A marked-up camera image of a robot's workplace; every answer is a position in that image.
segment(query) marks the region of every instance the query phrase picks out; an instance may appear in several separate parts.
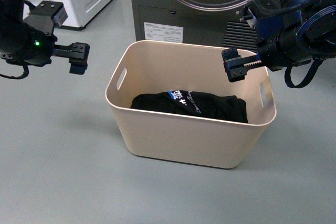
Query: plastic storage bin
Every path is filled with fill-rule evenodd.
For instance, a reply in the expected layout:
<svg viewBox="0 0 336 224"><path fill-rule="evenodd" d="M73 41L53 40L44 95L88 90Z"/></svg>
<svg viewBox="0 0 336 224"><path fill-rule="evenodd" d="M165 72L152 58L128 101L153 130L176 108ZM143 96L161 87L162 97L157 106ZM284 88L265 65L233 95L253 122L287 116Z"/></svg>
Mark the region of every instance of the plastic storage bin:
<svg viewBox="0 0 336 224"><path fill-rule="evenodd" d="M223 48L143 40L128 47L106 89L128 150L143 157L233 168L276 116L266 68L230 83ZM250 51L239 50L242 57ZM169 90L236 95L247 103L248 124L130 109L143 93Z"/></svg>

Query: folded black garment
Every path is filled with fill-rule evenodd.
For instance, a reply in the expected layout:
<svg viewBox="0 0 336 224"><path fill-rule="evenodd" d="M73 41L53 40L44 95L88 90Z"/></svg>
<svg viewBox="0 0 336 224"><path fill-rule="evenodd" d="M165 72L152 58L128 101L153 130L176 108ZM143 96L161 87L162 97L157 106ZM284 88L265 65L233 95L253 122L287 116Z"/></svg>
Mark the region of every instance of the folded black garment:
<svg viewBox="0 0 336 224"><path fill-rule="evenodd" d="M235 95L219 97L184 90L141 94L134 98L131 108L247 123L246 102Z"/></svg>

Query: sticker label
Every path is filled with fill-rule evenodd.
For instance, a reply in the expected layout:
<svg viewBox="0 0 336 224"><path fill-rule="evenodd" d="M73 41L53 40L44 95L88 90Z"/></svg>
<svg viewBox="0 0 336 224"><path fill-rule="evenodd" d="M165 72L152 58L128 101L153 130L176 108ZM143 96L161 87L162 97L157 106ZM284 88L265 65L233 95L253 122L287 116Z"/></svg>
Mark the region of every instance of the sticker label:
<svg viewBox="0 0 336 224"><path fill-rule="evenodd" d="M144 22L145 39L167 41L167 42L183 42L183 27L168 26L154 23Z"/></svg>

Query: ventilation grille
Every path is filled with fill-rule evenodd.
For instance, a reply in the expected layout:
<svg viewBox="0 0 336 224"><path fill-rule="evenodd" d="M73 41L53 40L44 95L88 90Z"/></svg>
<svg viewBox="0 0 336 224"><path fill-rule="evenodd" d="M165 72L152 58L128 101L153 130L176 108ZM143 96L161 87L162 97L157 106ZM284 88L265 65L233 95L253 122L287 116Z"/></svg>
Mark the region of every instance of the ventilation grille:
<svg viewBox="0 0 336 224"><path fill-rule="evenodd" d="M223 37L223 47L236 47L257 53L257 33L247 22L228 22Z"/></svg>

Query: gray floor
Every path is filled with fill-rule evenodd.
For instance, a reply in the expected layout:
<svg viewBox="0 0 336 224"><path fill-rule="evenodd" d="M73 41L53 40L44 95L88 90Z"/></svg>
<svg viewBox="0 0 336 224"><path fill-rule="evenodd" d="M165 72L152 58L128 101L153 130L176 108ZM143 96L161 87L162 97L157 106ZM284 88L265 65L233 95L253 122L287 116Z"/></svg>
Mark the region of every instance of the gray floor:
<svg viewBox="0 0 336 224"><path fill-rule="evenodd" d="M0 223L335 223L335 60L302 90L270 73L277 118L238 167L222 170L127 150L104 91L135 41L130 0L56 36L91 45L85 75L55 58L25 80L0 79ZM0 63L1 73L21 72Z"/></svg>

